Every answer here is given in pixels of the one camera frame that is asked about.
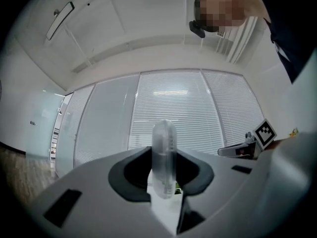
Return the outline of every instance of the yellow object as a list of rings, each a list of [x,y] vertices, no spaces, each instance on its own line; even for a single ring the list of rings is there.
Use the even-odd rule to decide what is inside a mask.
[[[298,128],[293,129],[292,133],[289,134],[290,137],[295,137],[298,134]]]

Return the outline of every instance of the ceiling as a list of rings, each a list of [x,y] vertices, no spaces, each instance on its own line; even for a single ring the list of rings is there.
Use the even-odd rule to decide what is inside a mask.
[[[69,1],[75,9],[49,41],[53,12]],[[193,4],[194,0],[31,0],[13,34],[35,64],[67,88],[75,73],[121,52],[164,44],[199,45],[201,39],[188,29]],[[204,39],[214,50],[217,44],[213,34]]]

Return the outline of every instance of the ceiling vent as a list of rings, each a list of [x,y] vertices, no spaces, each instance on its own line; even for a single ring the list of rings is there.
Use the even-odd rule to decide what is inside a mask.
[[[216,36],[220,37],[220,38],[224,38],[226,31],[225,30],[219,30],[216,34]]]

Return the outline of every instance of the wall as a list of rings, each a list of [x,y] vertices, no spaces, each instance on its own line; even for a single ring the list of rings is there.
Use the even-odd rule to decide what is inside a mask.
[[[317,49],[287,91],[286,103],[299,132],[317,131]]]
[[[296,127],[285,98],[291,82],[270,41],[268,28],[243,75],[256,95],[264,117],[275,129],[277,139],[288,137]]]
[[[258,18],[256,25],[254,26],[253,32],[249,38],[248,44],[243,50],[243,53],[239,57],[237,63],[242,67],[245,68],[249,61],[251,60],[255,50],[257,49],[258,45],[260,44],[264,31],[267,28],[267,24],[264,19]]]
[[[16,39],[8,43],[1,55],[0,80],[0,142],[26,152],[40,151],[38,147],[44,146],[45,152],[40,152],[48,157],[57,108],[62,100],[62,96],[54,93],[62,95],[64,91],[32,62]],[[30,125],[31,120],[37,126]],[[36,138],[42,132],[45,138]]]
[[[160,45],[124,52],[102,60],[76,75],[67,92],[107,78],[157,69],[201,68],[242,74],[240,66],[225,62],[224,56],[208,47]]]

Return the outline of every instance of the dark shirt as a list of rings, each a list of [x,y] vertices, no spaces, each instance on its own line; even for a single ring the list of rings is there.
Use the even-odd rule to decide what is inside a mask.
[[[317,43],[314,0],[263,0],[271,24],[271,41],[285,52],[278,55],[293,83]]]

